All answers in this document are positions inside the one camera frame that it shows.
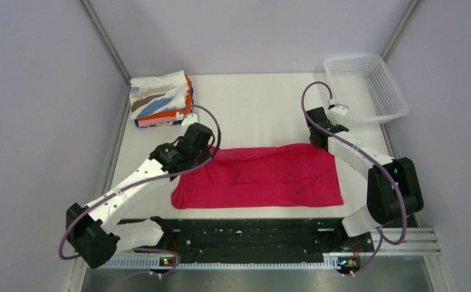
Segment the crimson red t-shirt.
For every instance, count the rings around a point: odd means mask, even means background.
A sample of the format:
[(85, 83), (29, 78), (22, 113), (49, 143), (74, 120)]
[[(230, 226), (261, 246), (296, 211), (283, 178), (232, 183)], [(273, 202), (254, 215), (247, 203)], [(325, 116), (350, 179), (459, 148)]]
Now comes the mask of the crimson red t-shirt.
[(332, 207), (343, 205), (335, 158), (311, 144), (221, 149), (182, 175), (176, 209)]

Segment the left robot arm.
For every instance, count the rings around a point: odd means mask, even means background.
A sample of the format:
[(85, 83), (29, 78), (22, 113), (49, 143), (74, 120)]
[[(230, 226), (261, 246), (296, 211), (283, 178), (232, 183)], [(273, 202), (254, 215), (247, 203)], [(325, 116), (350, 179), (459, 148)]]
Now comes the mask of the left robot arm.
[(158, 145), (111, 190), (84, 206), (71, 205), (61, 242), (68, 242), (90, 268), (101, 267), (116, 253), (139, 246), (152, 246), (161, 252), (169, 249), (173, 236), (155, 221), (120, 221), (158, 188), (210, 162), (213, 154), (209, 142), (213, 138), (209, 127), (195, 122), (175, 141)]

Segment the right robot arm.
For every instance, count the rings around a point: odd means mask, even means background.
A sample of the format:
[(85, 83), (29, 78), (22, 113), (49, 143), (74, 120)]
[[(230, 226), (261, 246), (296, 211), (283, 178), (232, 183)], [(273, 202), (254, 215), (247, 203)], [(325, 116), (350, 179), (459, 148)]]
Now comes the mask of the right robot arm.
[(359, 141), (347, 127), (332, 123), (324, 108), (305, 111), (310, 142), (341, 159), (367, 181), (366, 203), (345, 217), (334, 243), (342, 251), (351, 250), (362, 235), (394, 220), (406, 221), (424, 208), (414, 162), (409, 158), (383, 155)]

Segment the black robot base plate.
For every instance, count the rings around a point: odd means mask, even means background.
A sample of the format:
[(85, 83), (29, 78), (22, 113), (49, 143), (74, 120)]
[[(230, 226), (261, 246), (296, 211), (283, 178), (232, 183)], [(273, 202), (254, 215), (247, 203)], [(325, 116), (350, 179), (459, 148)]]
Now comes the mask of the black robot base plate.
[(162, 219), (158, 243), (186, 263), (320, 263), (330, 252), (352, 256), (374, 251), (369, 232), (344, 234), (342, 221), (329, 219)]

